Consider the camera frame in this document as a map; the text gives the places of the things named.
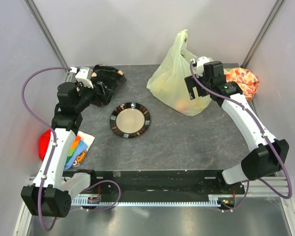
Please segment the black rimmed ceramic plate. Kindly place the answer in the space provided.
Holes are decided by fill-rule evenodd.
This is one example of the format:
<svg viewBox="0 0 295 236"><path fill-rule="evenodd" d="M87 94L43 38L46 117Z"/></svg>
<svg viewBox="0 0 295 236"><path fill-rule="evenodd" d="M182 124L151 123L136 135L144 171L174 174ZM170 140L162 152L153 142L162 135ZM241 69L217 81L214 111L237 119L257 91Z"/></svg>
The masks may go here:
<svg viewBox="0 0 295 236"><path fill-rule="evenodd" d="M126 102L117 106L111 113L110 128L122 138L136 138L144 134L151 125L149 110L137 102Z"/></svg>

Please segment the pale green plastic bag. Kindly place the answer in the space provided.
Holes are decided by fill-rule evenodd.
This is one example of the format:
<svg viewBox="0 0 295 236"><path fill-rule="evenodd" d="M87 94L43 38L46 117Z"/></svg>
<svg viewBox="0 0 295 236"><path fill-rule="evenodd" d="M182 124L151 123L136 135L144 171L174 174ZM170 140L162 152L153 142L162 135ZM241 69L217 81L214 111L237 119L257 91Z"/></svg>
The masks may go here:
<svg viewBox="0 0 295 236"><path fill-rule="evenodd" d="M187 41L188 30L180 31L166 57L147 82L147 89L152 95L173 109L179 98L190 99L184 78L191 76L190 61L196 56L187 50ZM193 117L201 113L210 104L211 98L207 95L192 101L194 110L184 114L186 116Z"/></svg>

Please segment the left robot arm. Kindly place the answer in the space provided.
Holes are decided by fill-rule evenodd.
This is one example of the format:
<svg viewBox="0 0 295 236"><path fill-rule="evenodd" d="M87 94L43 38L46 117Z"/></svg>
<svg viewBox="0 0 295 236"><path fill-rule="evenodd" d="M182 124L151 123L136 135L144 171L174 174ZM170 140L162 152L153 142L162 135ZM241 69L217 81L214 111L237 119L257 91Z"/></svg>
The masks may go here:
<svg viewBox="0 0 295 236"><path fill-rule="evenodd" d="M94 193L98 188L95 172L82 170L65 183L62 175L70 148L82 123L82 111L101 96L96 86L65 82L58 87L58 103L49 125L51 136L42 166L30 186L24 186L21 197L34 216L64 218L71 202L81 192Z"/></svg>

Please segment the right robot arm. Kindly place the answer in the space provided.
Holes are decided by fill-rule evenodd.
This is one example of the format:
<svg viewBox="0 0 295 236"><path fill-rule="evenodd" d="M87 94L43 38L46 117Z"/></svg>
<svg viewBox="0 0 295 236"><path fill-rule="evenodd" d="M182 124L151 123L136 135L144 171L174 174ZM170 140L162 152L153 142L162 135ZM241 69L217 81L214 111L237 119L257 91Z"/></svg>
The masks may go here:
<svg viewBox="0 0 295 236"><path fill-rule="evenodd" d="M191 76L185 83L190 99L209 96L233 120L243 135L249 154L240 164L222 171L215 181L216 190L228 193L233 184L257 180L282 170L289 144L278 140L256 117L237 82L227 82L223 64L206 57L191 59Z"/></svg>

